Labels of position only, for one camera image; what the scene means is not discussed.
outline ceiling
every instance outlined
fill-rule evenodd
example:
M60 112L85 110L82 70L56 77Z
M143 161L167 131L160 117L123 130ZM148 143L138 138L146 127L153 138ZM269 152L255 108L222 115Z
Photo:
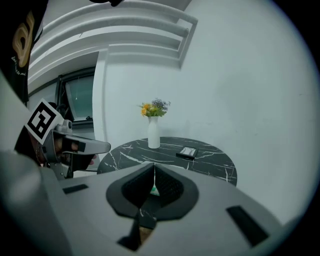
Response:
M191 0L141 0L159 3L167 6L177 8L184 11ZM92 5L93 2L89 0L49 0L46 12L43 17L43 26L56 20L62 15L65 15L73 10L84 6Z

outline black slot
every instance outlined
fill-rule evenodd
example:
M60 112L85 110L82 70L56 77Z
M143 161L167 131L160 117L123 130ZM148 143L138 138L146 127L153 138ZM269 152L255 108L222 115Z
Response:
M76 185L76 186L70 186L70 187L66 187L63 189L63 192L65 194L70 194L70 193L74 193L80 190L84 190L87 189L88 186L86 184L80 184L80 185Z
M235 224L247 238L251 246L256 246L266 238L267 233L246 213L241 206L226 209Z

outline marble tabletop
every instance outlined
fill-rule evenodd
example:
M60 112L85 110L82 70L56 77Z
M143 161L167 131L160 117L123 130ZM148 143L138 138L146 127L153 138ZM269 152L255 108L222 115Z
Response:
M197 148L194 160L176 157L183 146ZM111 150L99 164L97 173L108 173L136 166L144 162L183 167L208 177L216 177L237 185L237 171L232 160L220 149L210 144L181 137L161 137L160 147L148 147L148 139L137 139Z

